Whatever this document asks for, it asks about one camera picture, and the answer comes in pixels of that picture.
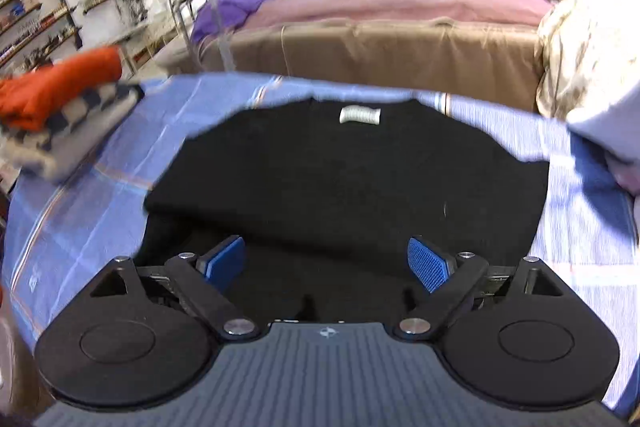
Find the beige floral pillow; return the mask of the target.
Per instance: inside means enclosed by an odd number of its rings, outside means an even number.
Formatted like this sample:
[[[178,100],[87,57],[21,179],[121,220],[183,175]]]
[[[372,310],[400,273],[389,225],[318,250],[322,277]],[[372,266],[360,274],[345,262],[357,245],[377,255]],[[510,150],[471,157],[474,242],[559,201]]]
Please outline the beige floral pillow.
[[[639,84],[639,0],[551,0],[537,35],[540,115],[606,109]]]

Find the purple cloth on bed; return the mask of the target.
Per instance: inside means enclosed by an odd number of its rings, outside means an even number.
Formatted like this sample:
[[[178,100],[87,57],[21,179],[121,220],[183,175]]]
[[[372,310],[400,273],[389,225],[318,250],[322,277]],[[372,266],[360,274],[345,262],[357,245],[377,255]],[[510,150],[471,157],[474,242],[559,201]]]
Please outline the purple cloth on bed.
[[[222,29],[236,29],[244,25],[246,20],[254,14],[267,0],[217,0],[218,13]],[[209,3],[205,3],[196,16],[191,41],[199,44],[207,36],[216,37],[221,28],[217,23]]]

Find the orange folded sweater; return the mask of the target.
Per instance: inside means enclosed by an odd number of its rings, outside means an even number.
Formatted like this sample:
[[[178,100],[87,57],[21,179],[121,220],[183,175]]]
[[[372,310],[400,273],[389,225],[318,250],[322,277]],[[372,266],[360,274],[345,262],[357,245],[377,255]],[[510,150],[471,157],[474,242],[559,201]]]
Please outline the orange folded sweater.
[[[76,53],[54,65],[1,79],[1,124],[40,131],[47,119],[85,91],[122,77],[116,46]]]

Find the pink bedspread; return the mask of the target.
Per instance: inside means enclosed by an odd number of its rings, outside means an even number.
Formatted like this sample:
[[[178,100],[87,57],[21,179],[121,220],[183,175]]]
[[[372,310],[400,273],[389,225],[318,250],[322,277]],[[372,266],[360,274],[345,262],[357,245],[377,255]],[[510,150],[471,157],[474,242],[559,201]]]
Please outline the pink bedspread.
[[[246,30],[322,20],[437,20],[536,28],[549,0],[267,0],[248,17]]]

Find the blue plaid cloth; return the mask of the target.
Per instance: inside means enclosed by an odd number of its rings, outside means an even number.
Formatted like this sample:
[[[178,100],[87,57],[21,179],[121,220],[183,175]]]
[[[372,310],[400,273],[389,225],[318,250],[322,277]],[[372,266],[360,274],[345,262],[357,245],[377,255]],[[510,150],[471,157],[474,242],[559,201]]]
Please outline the blue plaid cloth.
[[[77,291],[117,255],[140,246],[142,202],[190,134],[238,110],[316,98],[367,105],[416,98],[493,136],[521,159],[550,162],[533,254],[608,325],[620,363],[604,401],[629,414],[639,402],[639,230],[631,196],[603,150],[559,121],[442,91],[386,89],[264,74],[150,80],[144,99],[65,183],[22,174],[9,205],[2,284],[33,345]]]

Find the black knit sweater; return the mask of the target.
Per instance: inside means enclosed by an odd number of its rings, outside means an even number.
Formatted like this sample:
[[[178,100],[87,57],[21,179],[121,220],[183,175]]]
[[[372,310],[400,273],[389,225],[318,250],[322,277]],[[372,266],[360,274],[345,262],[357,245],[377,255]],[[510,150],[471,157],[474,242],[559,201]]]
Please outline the black knit sweater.
[[[375,124],[308,100],[243,110],[190,136],[146,196],[138,265],[204,254],[228,237],[246,259],[228,298],[251,319],[387,322],[425,299],[407,260],[444,253],[515,265],[536,236],[548,161],[416,100]]]

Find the checkered folded garment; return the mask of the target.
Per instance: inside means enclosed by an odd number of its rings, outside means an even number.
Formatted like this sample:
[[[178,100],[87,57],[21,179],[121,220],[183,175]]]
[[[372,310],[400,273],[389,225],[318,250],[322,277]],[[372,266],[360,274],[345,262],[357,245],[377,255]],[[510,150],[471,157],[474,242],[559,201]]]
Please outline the checkered folded garment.
[[[66,180],[144,98],[133,83],[104,83],[51,115],[40,131],[1,127],[1,161],[49,182]]]

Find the grey white garment pile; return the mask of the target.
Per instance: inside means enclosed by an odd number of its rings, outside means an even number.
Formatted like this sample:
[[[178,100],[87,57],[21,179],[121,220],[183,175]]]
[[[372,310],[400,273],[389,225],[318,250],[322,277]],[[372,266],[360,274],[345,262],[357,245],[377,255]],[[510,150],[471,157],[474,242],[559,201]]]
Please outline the grey white garment pile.
[[[615,181],[639,196],[639,86],[605,108],[579,107],[566,117],[567,126],[606,150]]]

